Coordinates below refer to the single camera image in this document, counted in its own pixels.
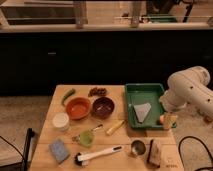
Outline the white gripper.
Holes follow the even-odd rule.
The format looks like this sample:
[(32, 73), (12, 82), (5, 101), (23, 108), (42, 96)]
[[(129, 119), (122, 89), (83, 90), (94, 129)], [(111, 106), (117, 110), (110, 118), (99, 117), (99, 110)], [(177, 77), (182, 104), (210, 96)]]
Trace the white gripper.
[[(159, 102), (162, 104), (167, 113), (175, 113), (180, 110), (181, 101), (173, 92), (166, 91), (160, 98)], [(164, 124), (164, 129), (169, 130), (177, 121), (178, 116), (174, 114), (161, 115), (159, 117), (160, 124)]]

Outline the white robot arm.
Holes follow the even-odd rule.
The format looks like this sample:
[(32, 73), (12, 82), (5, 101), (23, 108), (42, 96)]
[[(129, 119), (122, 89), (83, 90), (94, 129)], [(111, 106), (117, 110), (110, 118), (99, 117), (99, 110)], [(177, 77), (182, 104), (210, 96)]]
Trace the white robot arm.
[(207, 87), (210, 79), (209, 71), (202, 66), (175, 72), (168, 77), (168, 89), (159, 101), (166, 112), (181, 110), (190, 103), (213, 119), (213, 90)]

